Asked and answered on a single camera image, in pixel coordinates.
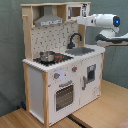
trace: faucet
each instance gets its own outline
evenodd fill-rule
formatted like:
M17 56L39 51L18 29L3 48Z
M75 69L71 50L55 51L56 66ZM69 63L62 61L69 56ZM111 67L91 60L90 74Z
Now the faucet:
M73 47L75 47L75 44L73 44L73 42L72 42L72 39L73 39L73 37L74 37L75 35L80 36L80 41L82 41L82 35L81 35L80 33L74 33L74 34L71 36L71 38L70 38L70 43L69 43L68 46L67 46L68 49L72 49Z

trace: wooden toy kitchen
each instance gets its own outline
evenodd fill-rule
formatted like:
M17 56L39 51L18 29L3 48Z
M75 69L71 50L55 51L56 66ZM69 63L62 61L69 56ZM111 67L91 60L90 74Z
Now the wooden toy kitchen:
M101 95L105 49L85 44L90 2L22 4L26 107L49 127Z

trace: cabinet handle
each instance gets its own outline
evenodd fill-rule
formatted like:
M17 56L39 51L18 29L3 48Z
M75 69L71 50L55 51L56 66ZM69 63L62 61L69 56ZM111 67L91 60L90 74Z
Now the cabinet handle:
M61 84L59 85L59 87L65 87L65 86L68 86L72 83L72 80L68 81L66 84Z
M28 15L23 15L23 17L28 17Z
M85 76L83 76L83 80L84 80L84 87L82 87L82 90L85 90L87 84L87 79L85 78Z
M71 19L71 17L72 17L72 7L68 7L68 10L70 11L70 15L68 16L68 19Z

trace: oven window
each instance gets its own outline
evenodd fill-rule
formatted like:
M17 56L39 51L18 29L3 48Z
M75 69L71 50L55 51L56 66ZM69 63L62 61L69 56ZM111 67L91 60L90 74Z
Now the oven window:
M73 103L73 85L56 92L56 111Z

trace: pegboard backsplash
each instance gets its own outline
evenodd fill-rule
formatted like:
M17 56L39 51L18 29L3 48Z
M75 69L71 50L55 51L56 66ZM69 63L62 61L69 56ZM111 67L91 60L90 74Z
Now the pegboard backsplash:
M64 23L46 27L35 27L31 31L33 59L40 56L41 51L66 50L70 37L78 33L77 23ZM78 36L73 38L73 43L78 46Z

